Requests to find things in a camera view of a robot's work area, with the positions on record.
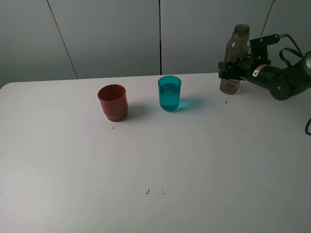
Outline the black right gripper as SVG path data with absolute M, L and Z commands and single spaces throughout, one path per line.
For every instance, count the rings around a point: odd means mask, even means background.
M 275 68 L 269 64 L 251 64 L 249 57 L 236 62 L 219 62 L 219 78 L 224 80 L 243 80 L 269 89 L 269 83 L 275 76 Z

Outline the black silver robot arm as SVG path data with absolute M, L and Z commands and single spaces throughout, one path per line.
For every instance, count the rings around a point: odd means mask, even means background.
M 296 64 L 286 68 L 271 65 L 270 60 L 252 60 L 251 55 L 236 62 L 220 62 L 219 78 L 247 81 L 269 91 L 276 100 L 287 100 L 311 87 L 311 53 L 302 55 Z

